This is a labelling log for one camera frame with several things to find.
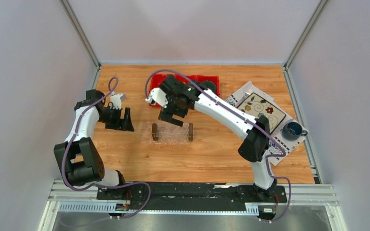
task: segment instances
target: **fork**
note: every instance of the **fork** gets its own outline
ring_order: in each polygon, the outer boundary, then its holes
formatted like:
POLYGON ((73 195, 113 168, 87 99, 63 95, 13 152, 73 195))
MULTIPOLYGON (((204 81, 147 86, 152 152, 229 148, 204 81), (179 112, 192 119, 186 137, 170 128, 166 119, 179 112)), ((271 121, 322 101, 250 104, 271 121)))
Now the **fork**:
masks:
POLYGON ((243 96, 242 98, 239 100, 239 102, 235 105, 235 108, 239 107, 243 101, 245 101, 245 99, 247 99, 251 94, 253 93, 253 90, 252 89, 249 89, 243 96))

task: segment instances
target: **red tray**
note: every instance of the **red tray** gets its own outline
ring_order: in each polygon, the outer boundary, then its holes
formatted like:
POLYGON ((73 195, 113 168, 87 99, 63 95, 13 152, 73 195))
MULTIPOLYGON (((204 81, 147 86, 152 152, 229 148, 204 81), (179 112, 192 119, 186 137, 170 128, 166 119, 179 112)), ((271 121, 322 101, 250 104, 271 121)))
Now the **red tray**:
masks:
MULTIPOLYGON (((148 94, 151 92, 152 89, 154 88, 157 88, 161 82, 168 76, 168 74, 155 74, 152 79, 151 79, 151 86, 149 88, 149 92, 148 94)), ((185 80, 184 78, 182 78, 180 75, 174 75, 175 78, 179 81, 182 81, 183 83, 187 84, 188 81, 185 80)), ((219 93, 219 77, 218 76, 200 76, 200 75, 192 75, 192 76, 186 76, 188 77, 189 79, 191 80, 197 80, 199 82, 203 82, 203 81, 206 81, 206 80, 209 80, 209 81, 212 81, 215 85, 216 85, 216 92, 215 94, 217 96, 221 96, 220 93, 219 93)), ((150 106, 158 106, 160 107, 159 104, 157 103, 154 103, 154 104, 150 104, 150 106)))

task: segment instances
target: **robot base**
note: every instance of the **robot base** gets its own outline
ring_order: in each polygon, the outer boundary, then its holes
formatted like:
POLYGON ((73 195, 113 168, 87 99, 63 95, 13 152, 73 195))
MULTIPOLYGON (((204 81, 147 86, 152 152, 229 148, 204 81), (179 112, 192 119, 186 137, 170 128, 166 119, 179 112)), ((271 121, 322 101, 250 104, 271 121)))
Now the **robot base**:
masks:
MULTIPOLYGON (((182 182, 148 182, 151 186, 151 198, 145 209, 182 210, 182 211, 246 211, 245 203, 286 203, 287 197, 283 186, 276 186, 274 194, 263 199, 253 185, 234 185, 224 183, 182 183, 182 182)), ((127 195, 132 192, 130 209, 139 209, 148 196, 148 188, 136 184, 127 188, 113 190, 114 193, 97 192, 98 200, 130 200, 131 197, 116 198, 115 195, 127 195)), ((260 218, 272 219, 267 213, 260 218)))

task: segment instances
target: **metal corner post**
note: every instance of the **metal corner post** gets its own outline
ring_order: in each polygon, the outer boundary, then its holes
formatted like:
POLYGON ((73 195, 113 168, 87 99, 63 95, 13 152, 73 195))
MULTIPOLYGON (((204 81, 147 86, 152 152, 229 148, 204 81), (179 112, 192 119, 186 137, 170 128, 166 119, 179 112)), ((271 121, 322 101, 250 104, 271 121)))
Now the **metal corner post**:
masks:
MULTIPOLYGON (((297 54, 299 53, 301 47, 303 46, 305 40, 307 39, 308 35, 310 34, 311 30, 313 29, 314 25, 316 24, 318 18, 320 17, 321 13, 325 9, 325 6, 329 0, 320 0, 318 3, 316 9, 314 10, 313 14, 311 15, 310 20, 308 21, 307 25, 305 26, 302 34, 300 35, 300 38, 298 39, 296 45, 294 46, 294 49, 292 50, 290 56, 288 57, 286 63, 283 66, 283 73, 284 77, 286 79, 287 87, 289 88, 289 93, 291 97, 291 102, 293 103, 294 112, 297 116, 297 121, 302 123, 304 126, 306 126, 305 119, 303 118, 303 113, 300 108, 300 102, 296 96, 296 91, 294 87, 294 82, 291 79, 291 73, 290 73, 290 66, 293 64, 295 58, 297 57, 297 54)), ((315 170, 314 177, 318 177, 319 181, 322 182, 322 179, 320 177, 320 172, 317 169, 317 160, 314 157, 313 150, 311 148, 312 142, 311 142, 311 135, 307 137, 307 139, 304 141, 304 146, 308 155, 308 159, 310 161, 310 165, 312 166, 312 169, 315 170)))
POLYGON ((303 45, 304 41, 306 40, 307 36, 309 35, 310 31, 313 29, 314 25, 317 22, 317 19, 323 12, 325 6, 327 5, 329 0, 320 0, 318 3, 316 9, 313 12, 313 15, 311 15, 310 20, 308 21, 307 25, 304 28, 304 31, 302 32, 299 40, 297 41, 296 45, 294 46, 293 51, 291 52, 289 58, 287 59, 286 63, 284 64, 285 68, 289 68, 291 64, 293 63, 294 59, 297 56, 297 53, 300 51, 301 46, 303 45))
POLYGON ((330 221, 332 231, 347 231, 343 214, 339 206, 326 206, 328 220, 330 221))
POLYGON ((38 231, 53 230, 53 226, 57 217, 57 212, 60 208, 60 203, 60 201, 48 201, 46 203, 45 210, 43 211, 42 218, 40 219, 38 231))
POLYGON ((83 43, 83 46, 86 48, 87 53, 89 54, 90 58, 92 59, 94 65, 97 67, 97 70, 99 70, 100 67, 101 67, 101 64, 100 64, 96 54, 94 53, 94 50, 93 50, 92 46, 89 43, 89 40, 87 39, 86 35, 84 34, 84 31, 81 28, 81 25, 80 25, 76 15, 74 14, 73 8, 71 7, 69 0, 59 0, 59 1, 63 5, 64 10, 65 10, 66 14, 68 15, 68 17, 70 19, 70 22, 72 23, 73 27, 75 28, 77 34, 79 35, 80 40, 83 43))
POLYGON ((95 89, 97 87, 98 78, 100 77, 102 66, 97 68, 96 75, 93 80, 92 89, 95 89))

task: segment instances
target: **white enclosure panel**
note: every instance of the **white enclosure panel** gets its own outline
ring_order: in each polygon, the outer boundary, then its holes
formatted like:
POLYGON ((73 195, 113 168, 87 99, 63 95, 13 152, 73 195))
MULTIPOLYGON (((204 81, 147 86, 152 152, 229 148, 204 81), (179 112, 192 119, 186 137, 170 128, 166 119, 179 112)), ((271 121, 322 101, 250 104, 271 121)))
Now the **white enclosure panel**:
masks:
POLYGON ((102 63, 283 63, 318 0, 70 0, 102 63))
POLYGON ((330 1, 291 77, 348 230, 370 230, 370 1, 330 1))
POLYGON ((94 65, 58 0, 0 0, 0 231, 34 231, 94 65))

